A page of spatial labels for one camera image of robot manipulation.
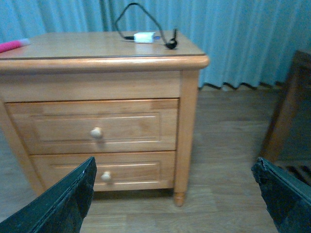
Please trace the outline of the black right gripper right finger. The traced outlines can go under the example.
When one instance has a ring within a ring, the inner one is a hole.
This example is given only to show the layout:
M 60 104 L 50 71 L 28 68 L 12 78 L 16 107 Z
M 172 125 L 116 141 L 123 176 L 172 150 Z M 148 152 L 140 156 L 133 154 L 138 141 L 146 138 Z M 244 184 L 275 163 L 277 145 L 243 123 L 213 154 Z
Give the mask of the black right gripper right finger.
M 279 233 L 311 231 L 311 187 L 259 157 L 251 168 Z

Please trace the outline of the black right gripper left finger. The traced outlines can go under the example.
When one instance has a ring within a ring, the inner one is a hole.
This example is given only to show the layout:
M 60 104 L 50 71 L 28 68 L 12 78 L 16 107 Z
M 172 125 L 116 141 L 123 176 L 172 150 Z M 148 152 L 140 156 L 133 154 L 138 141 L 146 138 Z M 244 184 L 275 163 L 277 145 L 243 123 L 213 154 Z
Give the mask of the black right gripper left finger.
M 91 206 L 97 167 L 88 158 L 30 204 L 1 222 L 2 233 L 78 233 Z

